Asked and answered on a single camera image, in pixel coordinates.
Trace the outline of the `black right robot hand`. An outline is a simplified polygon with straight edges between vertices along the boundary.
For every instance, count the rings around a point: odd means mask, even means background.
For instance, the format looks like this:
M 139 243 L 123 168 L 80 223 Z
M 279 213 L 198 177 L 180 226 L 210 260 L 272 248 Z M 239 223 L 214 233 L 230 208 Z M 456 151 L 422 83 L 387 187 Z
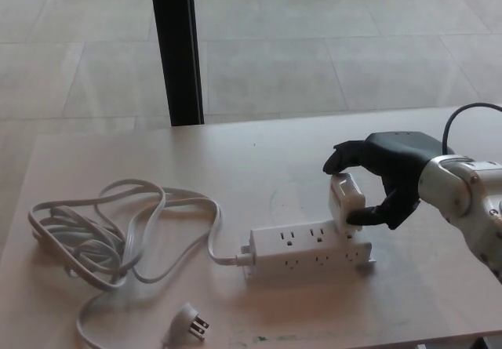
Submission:
M 442 149 L 442 142 L 421 132 L 372 133 L 365 140 L 349 140 L 333 147 L 334 152 L 323 172 L 337 175 L 350 167 L 361 166 L 379 176 L 386 198 L 376 206 L 357 209 L 347 215 L 351 226 L 385 224 L 394 230 L 420 204 L 418 183 L 430 160 L 451 155 L 452 148 Z

